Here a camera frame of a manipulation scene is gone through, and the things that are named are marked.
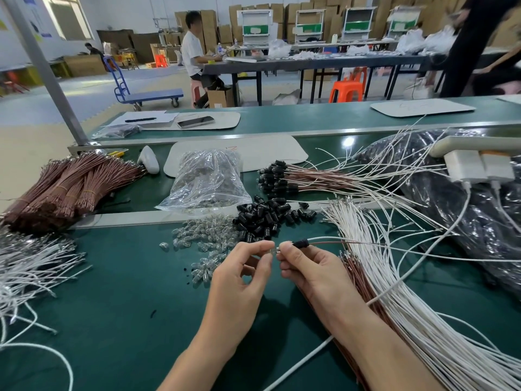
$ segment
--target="white t-shirt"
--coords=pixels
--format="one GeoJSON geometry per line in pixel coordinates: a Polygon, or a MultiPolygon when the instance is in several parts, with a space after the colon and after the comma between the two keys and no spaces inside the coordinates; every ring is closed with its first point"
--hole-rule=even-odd
{"type": "Polygon", "coordinates": [[[188,31],[181,45],[181,53],[183,54],[183,63],[189,76],[196,75],[201,71],[200,67],[192,64],[192,58],[204,56],[201,41],[191,32],[188,31]]]}

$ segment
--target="black hair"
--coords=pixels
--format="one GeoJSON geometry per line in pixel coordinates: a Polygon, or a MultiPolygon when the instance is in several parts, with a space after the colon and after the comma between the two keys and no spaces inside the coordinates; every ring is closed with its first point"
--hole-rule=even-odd
{"type": "Polygon", "coordinates": [[[189,11],[186,14],[185,22],[189,29],[192,27],[194,23],[202,21],[203,18],[201,18],[201,14],[198,11],[189,11]]]}

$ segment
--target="metal pole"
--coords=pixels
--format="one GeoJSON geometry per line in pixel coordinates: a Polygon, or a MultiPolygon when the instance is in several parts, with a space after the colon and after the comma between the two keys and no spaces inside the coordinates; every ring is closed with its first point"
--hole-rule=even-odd
{"type": "Polygon", "coordinates": [[[40,46],[38,46],[38,42],[36,42],[36,38],[34,37],[20,6],[16,3],[16,0],[0,0],[0,6],[5,10],[7,18],[15,29],[16,35],[18,35],[18,39],[20,40],[23,49],[25,49],[31,62],[36,67],[38,74],[40,74],[51,99],[54,101],[60,114],[62,114],[62,118],[74,137],[76,144],[87,144],[87,135],[83,131],[74,111],[72,111],[69,101],[58,84],[49,63],[45,60],[45,56],[43,55],[40,46]]]}

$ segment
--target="smartphone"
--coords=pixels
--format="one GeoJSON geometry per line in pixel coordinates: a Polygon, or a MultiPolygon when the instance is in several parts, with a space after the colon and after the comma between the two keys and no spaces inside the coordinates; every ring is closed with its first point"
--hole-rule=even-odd
{"type": "Polygon", "coordinates": [[[202,118],[194,118],[187,119],[185,121],[177,122],[181,129],[193,128],[195,126],[201,126],[202,124],[211,124],[215,122],[215,119],[212,117],[202,117],[202,118]]]}

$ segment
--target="pink stool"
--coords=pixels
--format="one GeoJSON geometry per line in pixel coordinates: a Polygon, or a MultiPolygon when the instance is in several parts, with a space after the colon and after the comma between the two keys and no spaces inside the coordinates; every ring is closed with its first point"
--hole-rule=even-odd
{"type": "Polygon", "coordinates": [[[194,103],[201,98],[201,90],[203,90],[204,93],[206,91],[203,88],[203,84],[195,80],[190,80],[190,90],[192,91],[192,108],[194,108],[194,103]]]}
{"type": "Polygon", "coordinates": [[[521,81],[506,82],[501,85],[494,86],[494,89],[502,89],[505,94],[518,94],[521,93],[521,81]]]}

